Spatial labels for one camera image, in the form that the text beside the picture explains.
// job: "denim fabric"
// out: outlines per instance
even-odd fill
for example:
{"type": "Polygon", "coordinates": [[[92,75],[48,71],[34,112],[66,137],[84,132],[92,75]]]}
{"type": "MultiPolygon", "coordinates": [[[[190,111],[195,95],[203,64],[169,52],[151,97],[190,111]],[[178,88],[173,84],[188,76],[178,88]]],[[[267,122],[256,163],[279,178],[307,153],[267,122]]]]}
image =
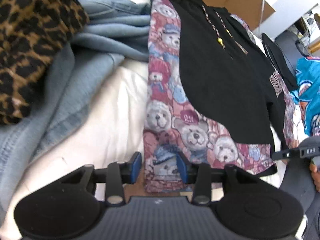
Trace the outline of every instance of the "denim fabric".
{"type": "Polygon", "coordinates": [[[103,80],[125,57],[148,61],[148,4],[79,1],[90,24],[56,55],[30,116],[0,127],[0,225],[27,165],[85,122],[103,80]]]}

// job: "ribbed gray panel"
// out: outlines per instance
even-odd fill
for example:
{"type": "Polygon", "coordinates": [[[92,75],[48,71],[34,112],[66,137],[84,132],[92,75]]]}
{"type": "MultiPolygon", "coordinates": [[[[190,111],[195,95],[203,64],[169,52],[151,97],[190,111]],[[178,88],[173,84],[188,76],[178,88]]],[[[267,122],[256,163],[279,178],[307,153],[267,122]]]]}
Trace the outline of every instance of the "ribbed gray panel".
{"type": "MultiPolygon", "coordinates": [[[[110,208],[90,232],[75,240],[248,240],[222,226],[206,207],[184,197],[133,197],[110,208]]],[[[281,240],[294,240],[286,237],[281,240]]]]}

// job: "white sheet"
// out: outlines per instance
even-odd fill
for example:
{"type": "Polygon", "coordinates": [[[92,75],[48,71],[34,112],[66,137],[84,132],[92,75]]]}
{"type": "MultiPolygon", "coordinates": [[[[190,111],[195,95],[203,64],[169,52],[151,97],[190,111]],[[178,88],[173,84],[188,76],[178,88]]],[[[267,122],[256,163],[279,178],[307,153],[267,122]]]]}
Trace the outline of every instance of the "white sheet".
{"type": "MultiPolygon", "coordinates": [[[[104,82],[92,102],[92,110],[84,126],[27,168],[0,228],[1,240],[21,238],[13,219],[13,211],[26,195],[82,165],[91,163],[95,168],[104,168],[114,161],[129,160],[135,151],[143,152],[142,129],[147,100],[147,78],[147,63],[127,59],[122,63],[122,67],[104,82]]],[[[302,140],[306,135],[302,122],[299,121],[300,113],[296,113],[295,118],[295,124],[300,124],[296,128],[296,137],[302,140]]],[[[280,150],[280,140],[273,128],[272,131],[276,150],[280,150]]],[[[265,180],[279,187],[285,168],[280,162],[278,173],[266,177],[265,180]]],[[[221,198],[221,190],[213,191],[212,196],[214,200],[221,198]]],[[[97,188],[96,197],[103,199],[103,188],[97,188]]]]}

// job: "leopard print fabric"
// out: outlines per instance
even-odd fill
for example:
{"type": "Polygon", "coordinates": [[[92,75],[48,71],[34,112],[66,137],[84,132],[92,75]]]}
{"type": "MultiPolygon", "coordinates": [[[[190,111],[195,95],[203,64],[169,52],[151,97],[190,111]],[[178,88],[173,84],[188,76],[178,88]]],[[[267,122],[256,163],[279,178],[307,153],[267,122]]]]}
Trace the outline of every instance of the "leopard print fabric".
{"type": "Polygon", "coordinates": [[[77,0],[0,0],[0,124],[29,115],[37,82],[88,21],[77,0]]]}

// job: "denim jeans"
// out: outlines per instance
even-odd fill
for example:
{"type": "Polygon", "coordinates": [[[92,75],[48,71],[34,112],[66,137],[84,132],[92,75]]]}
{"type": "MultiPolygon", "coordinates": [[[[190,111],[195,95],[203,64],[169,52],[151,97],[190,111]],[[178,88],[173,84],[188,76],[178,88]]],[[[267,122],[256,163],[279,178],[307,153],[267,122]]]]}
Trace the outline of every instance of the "denim jeans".
{"type": "Polygon", "coordinates": [[[86,120],[92,96],[125,57],[148,61],[150,7],[129,0],[79,0],[90,24],[55,57],[31,114],[0,127],[0,225],[27,165],[86,120]]]}

